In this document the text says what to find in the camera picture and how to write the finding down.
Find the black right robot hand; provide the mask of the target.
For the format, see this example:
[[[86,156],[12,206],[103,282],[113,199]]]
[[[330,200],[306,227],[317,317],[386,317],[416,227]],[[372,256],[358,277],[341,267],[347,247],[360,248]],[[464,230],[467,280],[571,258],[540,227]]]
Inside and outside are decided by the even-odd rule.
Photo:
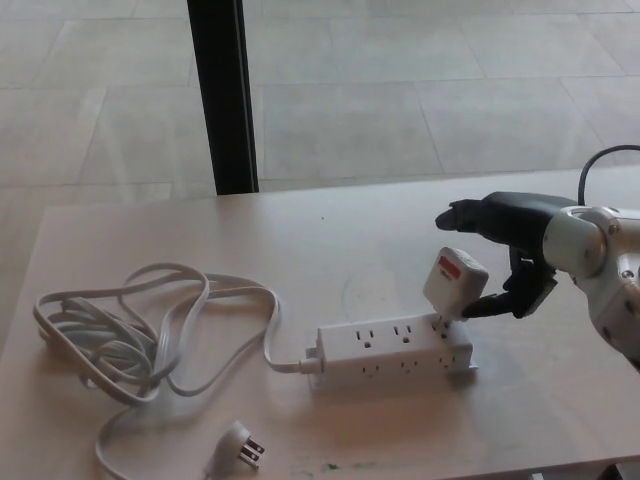
[[[552,217],[576,201],[522,192],[493,192],[481,200],[452,202],[438,215],[440,230],[475,233],[509,247],[511,275],[501,294],[483,296],[462,310],[465,319],[512,314],[531,315],[557,285],[556,269],[543,255],[543,240]]]

